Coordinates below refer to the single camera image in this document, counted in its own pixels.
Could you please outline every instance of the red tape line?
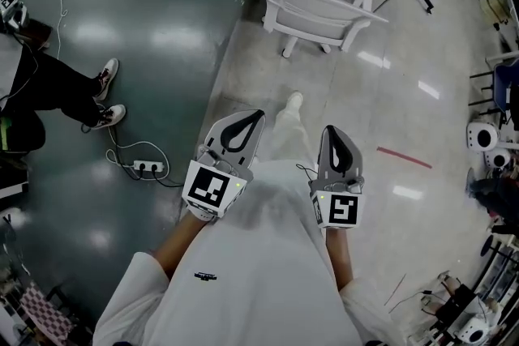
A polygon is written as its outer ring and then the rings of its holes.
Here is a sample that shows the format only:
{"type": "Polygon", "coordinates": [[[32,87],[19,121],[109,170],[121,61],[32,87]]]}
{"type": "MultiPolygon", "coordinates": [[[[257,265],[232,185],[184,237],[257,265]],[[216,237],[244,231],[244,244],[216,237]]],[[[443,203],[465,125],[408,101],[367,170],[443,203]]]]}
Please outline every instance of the red tape line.
{"type": "Polygon", "coordinates": [[[387,154],[389,154],[391,156],[400,157],[401,159],[408,160],[408,161],[411,161],[413,163],[419,164],[420,166],[423,166],[424,168],[432,169],[432,166],[430,164],[428,164],[428,163],[425,163],[424,161],[421,161],[421,160],[418,160],[418,159],[414,159],[413,157],[409,157],[409,156],[403,155],[403,154],[398,153],[398,152],[394,152],[393,150],[389,150],[388,148],[377,147],[376,149],[379,152],[387,153],[387,154]]]}

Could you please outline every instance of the sneaker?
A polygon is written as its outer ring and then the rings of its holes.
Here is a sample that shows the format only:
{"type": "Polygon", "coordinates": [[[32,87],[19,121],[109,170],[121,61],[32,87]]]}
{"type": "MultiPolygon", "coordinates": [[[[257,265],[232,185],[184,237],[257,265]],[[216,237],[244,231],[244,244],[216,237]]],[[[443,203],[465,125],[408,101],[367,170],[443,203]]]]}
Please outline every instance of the sneaker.
{"type": "Polygon", "coordinates": [[[124,105],[112,105],[109,109],[106,109],[101,113],[99,122],[93,130],[102,129],[104,127],[110,127],[120,122],[127,114],[127,109],[124,105]]]}
{"type": "Polygon", "coordinates": [[[293,92],[286,102],[286,111],[291,113],[299,113],[299,109],[302,105],[302,93],[299,91],[293,92]]]}
{"type": "Polygon", "coordinates": [[[465,181],[465,193],[467,194],[467,196],[469,196],[469,198],[472,198],[472,199],[474,198],[474,192],[470,189],[470,187],[475,182],[475,180],[476,180],[476,177],[474,175],[474,169],[470,168],[469,171],[467,172],[467,178],[465,181]]]}
{"type": "Polygon", "coordinates": [[[448,273],[450,272],[450,270],[447,270],[447,271],[444,271],[444,272],[441,272],[440,274],[438,274],[438,276],[436,277],[439,281],[443,282],[445,281],[445,279],[448,277],[448,273]]]}
{"type": "Polygon", "coordinates": [[[106,63],[103,71],[100,72],[96,77],[96,79],[99,80],[99,83],[101,84],[101,92],[94,96],[96,100],[103,101],[106,98],[108,95],[110,83],[115,78],[118,69],[119,61],[116,58],[112,58],[106,63]]]}

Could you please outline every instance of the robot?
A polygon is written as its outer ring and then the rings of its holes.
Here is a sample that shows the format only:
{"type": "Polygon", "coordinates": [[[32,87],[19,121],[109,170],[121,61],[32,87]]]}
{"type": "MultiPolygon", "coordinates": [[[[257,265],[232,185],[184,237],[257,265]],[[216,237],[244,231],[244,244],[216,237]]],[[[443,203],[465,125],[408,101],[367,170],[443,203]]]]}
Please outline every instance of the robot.
{"type": "Polygon", "coordinates": [[[519,144],[500,142],[499,132],[488,122],[471,122],[467,126],[467,147],[483,152],[489,169],[502,169],[510,162],[507,149],[519,150],[519,144]]]}
{"type": "Polygon", "coordinates": [[[29,24],[27,7],[20,0],[2,0],[0,2],[2,32],[17,33],[29,24]]]}
{"type": "MultiPolygon", "coordinates": [[[[207,220],[221,218],[254,180],[249,170],[265,125],[262,110],[232,114],[216,122],[187,171],[182,198],[207,220]],[[237,147],[231,142],[242,138],[237,147]]],[[[364,195],[362,155],[335,126],[321,135],[317,178],[309,181],[310,198],[320,228],[360,225],[364,195]]]]}

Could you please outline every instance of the checkered fabric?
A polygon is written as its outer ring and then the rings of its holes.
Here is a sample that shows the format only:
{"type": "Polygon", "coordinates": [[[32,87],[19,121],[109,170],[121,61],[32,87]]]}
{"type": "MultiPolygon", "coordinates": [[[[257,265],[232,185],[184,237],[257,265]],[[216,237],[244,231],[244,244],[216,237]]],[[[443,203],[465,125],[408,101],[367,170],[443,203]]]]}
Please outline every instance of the checkered fabric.
{"type": "Polygon", "coordinates": [[[25,290],[20,304],[31,316],[34,324],[43,333],[48,334],[52,341],[57,340],[60,344],[66,343],[66,338],[73,327],[71,321],[45,299],[45,295],[34,282],[31,282],[25,290]]]}

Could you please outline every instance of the floor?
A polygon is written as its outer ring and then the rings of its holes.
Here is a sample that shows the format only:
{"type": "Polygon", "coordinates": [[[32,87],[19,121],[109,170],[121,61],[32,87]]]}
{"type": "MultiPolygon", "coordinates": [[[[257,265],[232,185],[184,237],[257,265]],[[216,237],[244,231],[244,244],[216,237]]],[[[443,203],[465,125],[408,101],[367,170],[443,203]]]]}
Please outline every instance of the floor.
{"type": "MultiPolygon", "coordinates": [[[[478,95],[469,75],[488,71],[484,57],[497,52],[498,40],[478,0],[432,1],[427,15],[417,0],[390,0],[379,11],[390,23],[373,23],[349,53],[324,54],[299,41],[285,59],[286,38],[263,30],[259,0],[234,29],[210,117],[265,110],[261,160],[277,111],[299,90],[315,156],[327,124],[355,141],[364,158],[367,205],[361,227],[348,232],[354,274],[373,279],[384,300],[405,276],[390,307],[445,270],[473,282],[487,238],[487,213],[464,194],[468,168],[482,170],[481,156],[466,150],[465,126],[467,103],[478,95]]],[[[405,316],[398,319],[404,323],[405,316]]]]}
{"type": "MultiPolygon", "coordinates": [[[[33,17],[58,21],[58,0],[24,1],[33,17]]],[[[432,0],[433,15],[417,0],[391,0],[380,10],[390,23],[372,24],[348,54],[327,55],[299,42],[289,59],[281,57],[285,38],[261,27],[260,0],[247,2],[229,48],[243,0],[64,1],[62,60],[94,76],[108,58],[121,59],[110,97],[128,107],[120,139],[162,147],[172,178],[183,177],[204,114],[201,136],[233,111],[264,109],[261,159],[275,114],[299,90],[315,155],[322,129],[333,124],[364,156],[367,207],[362,227],[349,231],[355,275],[374,280],[384,299],[405,276],[388,306],[444,270],[467,283],[475,279],[488,217],[463,191],[467,169],[481,162],[465,149],[466,105],[478,94],[468,77],[488,70],[484,57],[498,48],[477,0],[432,0]]],[[[56,50],[54,38],[49,53],[56,50]]],[[[153,249],[174,224],[179,193],[130,182],[105,161],[108,135],[84,136],[59,112],[41,117],[48,138],[29,158],[31,191],[17,226],[19,244],[44,289],[64,283],[95,319],[133,252],[153,249]]],[[[158,157],[141,149],[127,158],[136,155],[158,157]]]]}
{"type": "MultiPolygon", "coordinates": [[[[111,57],[121,67],[108,104],[124,104],[122,144],[150,140],[182,180],[208,98],[244,0],[63,0],[61,59],[95,76],[111,57]]],[[[56,27],[59,0],[24,0],[56,27]]],[[[56,33],[48,54],[56,56],[56,33]]],[[[30,191],[19,202],[18,242],[32,277],[63,291],[96,321],[137,250],[152,250],[179,215],[180,192],[132,182],[105,160],[106,130],[81,133],[59,111],[40,113],[45,146],[28,157],[30,191]]],[[[126,161],[161,160],[150,147],[126,161]]]]}

